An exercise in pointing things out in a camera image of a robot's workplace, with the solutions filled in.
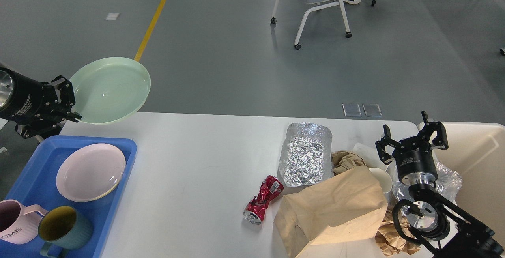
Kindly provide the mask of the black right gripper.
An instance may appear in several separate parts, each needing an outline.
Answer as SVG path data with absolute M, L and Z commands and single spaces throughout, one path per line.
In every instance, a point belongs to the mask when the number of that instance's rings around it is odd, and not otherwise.
M 449 140 L 441 121 L 433 121 L 426 111 L 421 111 L 424 126 L 417 137 L 420 140 L 391 138 L 390 128 L 383 125 L 384 135 L 375 143 L 378 156 L 388 166 L 395 159 L 398 179 L 402 184 L 433 184 L 438 179 L 432 150 L 447 150 Z M 393 156 L 386 147 L 393 147 Z

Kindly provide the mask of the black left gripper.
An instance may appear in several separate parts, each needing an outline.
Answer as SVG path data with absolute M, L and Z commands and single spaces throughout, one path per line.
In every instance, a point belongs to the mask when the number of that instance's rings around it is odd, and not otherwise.
M 59 135 L 65 121 L 78 122 L 82 116 L 75 105 L 72 83 L 64 76 L 52 82 L 38 82 L 7 68 L 1 68 L 0 116 L 14 121 L 22 138 L 43 139 Z M 54 106 L 46 112 L 46 106 Z

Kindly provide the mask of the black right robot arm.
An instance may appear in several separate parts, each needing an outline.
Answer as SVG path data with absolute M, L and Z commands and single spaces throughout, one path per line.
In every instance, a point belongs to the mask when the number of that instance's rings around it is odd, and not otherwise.
M 503 247 L 494 231 L 436 190 L 438 174 L 433 150 L 447 150 L 447 131 L 422 111 L 418 134 L 396 141 L 388 125 L 375 143 L 380 160 L 394 162 L 399 182 L 409 188 L 410 199 L 393 208 L 394 227 L 404 240 L 428 249 L 435 258 L 499 258 Z

